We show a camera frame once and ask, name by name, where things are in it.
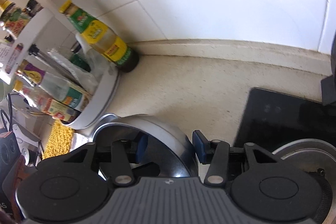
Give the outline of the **large steel bowl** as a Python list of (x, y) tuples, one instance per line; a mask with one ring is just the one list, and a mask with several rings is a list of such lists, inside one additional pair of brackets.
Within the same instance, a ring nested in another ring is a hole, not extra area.
[(154, 116), (137, 114), (118, 117), (106, 114), (94, 129), (92, 140), (104, 147), (139, 133), (148, 137), (148, 143), (143, 157), (138, 164), (133, 164), (134, 167), (155, 162), (161, 177), (198, 175), (195, 149), (187, 135), (177, 126)]

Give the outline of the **white towel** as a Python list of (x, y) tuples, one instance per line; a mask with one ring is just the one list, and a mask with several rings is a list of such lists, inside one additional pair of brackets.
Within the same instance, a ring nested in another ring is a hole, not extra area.
[(75, 132), (72, 137), (70, 152), (91, 141), (92, 141), (91, 137), (87, 137), (80, 133)]

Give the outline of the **black gas stove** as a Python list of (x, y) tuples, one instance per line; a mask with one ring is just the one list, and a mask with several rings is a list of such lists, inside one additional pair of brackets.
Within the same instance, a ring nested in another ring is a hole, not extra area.
[(335, 107), (261, 88), (249, 91), (235, 147), (255, 143), (273, 152), (301, 139), (335, 145)]

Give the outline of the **yellow chenille mat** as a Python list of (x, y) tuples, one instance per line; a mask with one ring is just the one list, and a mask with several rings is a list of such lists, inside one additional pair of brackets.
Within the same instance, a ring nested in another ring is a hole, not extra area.
[(42, 152), (42, 159), (45, 160), (69, 153), (74, 133), (74, 129), (65, 126), (60, 120), (55, 120)]

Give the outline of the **white round turntable tray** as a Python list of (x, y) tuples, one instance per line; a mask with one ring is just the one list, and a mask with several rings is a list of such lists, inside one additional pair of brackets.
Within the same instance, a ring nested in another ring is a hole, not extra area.
[(75, 130), (82, 130), (94, 124), (100, 116), (103, 115), (117, 91), (120, 72), (116, 65), (109, 62), (104, 56), (95, 51), (79, 33), (75, 34), (76, 40), (83, 49), (84, 55), (89, 61), (91, 67), (91, 74), (95, 77), (98, 85), (92, 98), (85, 109), (77, 116), (71, 123), (64, 122)]

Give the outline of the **yellow label vinegar bottle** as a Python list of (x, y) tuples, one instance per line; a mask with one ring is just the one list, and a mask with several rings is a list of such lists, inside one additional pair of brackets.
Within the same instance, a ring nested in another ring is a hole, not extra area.
[(70, 123), (79, 114), (77, 110), (55, 100), (38, 86), (31, 86), (20, 80), (15, 80), (13, 89), (32, 102), (38, 110), (52, 116), (52, 118)]

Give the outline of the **clear plastic bag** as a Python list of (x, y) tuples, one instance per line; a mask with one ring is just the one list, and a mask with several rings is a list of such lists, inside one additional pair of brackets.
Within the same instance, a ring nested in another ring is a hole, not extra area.
[(112, 67), (110, 62), (93, 49), (89, 50), (84, 58), (81, 58), (78, 54), (72, 54), (71, 58), (75, 58), (74, 61), (67, 59), (54, 48), (48, 54), (59, 65), (67, 69), (90, 95), (94, 95), (104, 76), (115, 76), (117, 74), (116, 69)]

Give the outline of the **steel pot lid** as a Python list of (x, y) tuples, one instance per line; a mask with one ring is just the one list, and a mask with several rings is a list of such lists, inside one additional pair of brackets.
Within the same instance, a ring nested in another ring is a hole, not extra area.
[(273, 154), (305, 172), (322, 174), (329, 183), (333, 198), (324, 223), (335, 223), (335, 147), (318, 139), (292, 141)]

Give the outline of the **dark bottle yellow label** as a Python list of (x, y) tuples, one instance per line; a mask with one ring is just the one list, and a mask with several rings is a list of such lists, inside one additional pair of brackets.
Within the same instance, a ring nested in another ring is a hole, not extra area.
[(81, 38), (91, 48), (125, 73), (131, 72), (139, 62), (138, 53), (122, 40), (110, 27), (71, 0), (65, 1), (59, 12), (67, 17)]

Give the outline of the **white upper tray tier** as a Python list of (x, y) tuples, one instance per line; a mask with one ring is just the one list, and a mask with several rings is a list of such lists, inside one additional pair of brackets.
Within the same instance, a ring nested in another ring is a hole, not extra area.
[(11, 47), (6, 49), (4, 44), (1, 45), (1, 80), (4, 83), (11, 84), (19, 65), (29, 55), (30, 46), (36, 43), (53, 17), (50, 10), (42, 9), (28, 22)]

